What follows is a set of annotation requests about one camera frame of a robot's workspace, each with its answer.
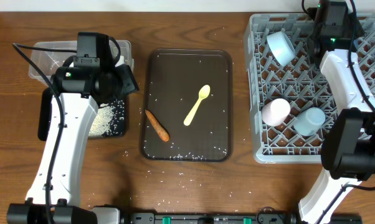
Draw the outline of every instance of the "yellow spoon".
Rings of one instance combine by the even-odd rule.
[[[205,85],[199,91],[199,99],[197,100],[196,104],[194,104],[193,108],[190,110],[189,114],[186,116],[185,120],[183,121],[184,125],[186,126],[190,125],[201,101],[207,98],[208,95],[210,95],[210,86]]]

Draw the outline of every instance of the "carrot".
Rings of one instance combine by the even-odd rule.
[[[154,127],[154,130],[156,130],[158,136],[161,138],[161,140],[163,140],[164,142],[168,142],[169,141],[169,135],[167,133],[167,131],[161,126],[161,124],[158,123],[157,119],[153,116],[153,114],[148,111],[148,110],[145,110],[146,112],[146,116],[148,117],[151,125]]]

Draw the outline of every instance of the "white backdrop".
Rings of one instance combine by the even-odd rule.
[[[306,0],[305,6],[317,6]],[[355,0],[375,11],[375,0]],[[301,12],[301,0],[0,0],[0,11]]]

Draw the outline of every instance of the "wooden table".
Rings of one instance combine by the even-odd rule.
[[[164,213],[256,213],[264,206],[296,207],[320,165],[258,164],[252,155],[249,84],[243,33],[252,13],[0,12],[0,223],[10,203],[22,203],[38,170],[37,138],[44,85],[28,77],[13,42],[75,40],[102,32],[132,43],[141,91],[128,97],[129,130],[122,138],[89,141],[81,178],[81,206],[113,204]],[[222,49],[233,59],[234,151],[222,163],[160,162],[138,150],[146,63],[158,48]],[[364,185],[375,185],[375,176]],[[375,223],[375,192],[353,190],[338,212]]]

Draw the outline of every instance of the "plastic crate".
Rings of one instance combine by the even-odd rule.
[[[131,43],[127,40],[117,40],[120,46],[121,58],[124,58],[124,63],[131,67],[133,71],[133,59],[131,54]],[[46,49],[67,49],[76,50],[77,41],[53,41],[53,42],[38,42],[34,47],[42,47]],[[113,55],[117,55],[118,50],[113,42],[110,42],[110,47]],[[31,54],[31,60],[42,70],[46,77],[50,80],[50,76],[55,73],[57,68],[61,67],[66,59],[75,53],[62,53],[62,52],[44,52],[40,50],[33,50]],[[30,66],[29,76],[34,78],[44,85],[46,85],[44,79],[38,74],[38,72]]]
[[[359,66],[375,96],[375,13],[358,13],[365,36],[358,39]],[[320,163],[321,144],[334,120],[336,105],[326,78],[307,55],[306,38],[313,21],[306,14],[254,14],[244,33],[245,68],[250,84],[250,125],[254,159],[259,163]],[[273,58],[267,36],[282,31],[291,40],[296,57],[285,67]],[[262,122],[261,109],[269,101],[284,98],[292,111],[283,124]],[[311,107],[321,108],[326,122],[314,135],[299,135],[296,115]]]

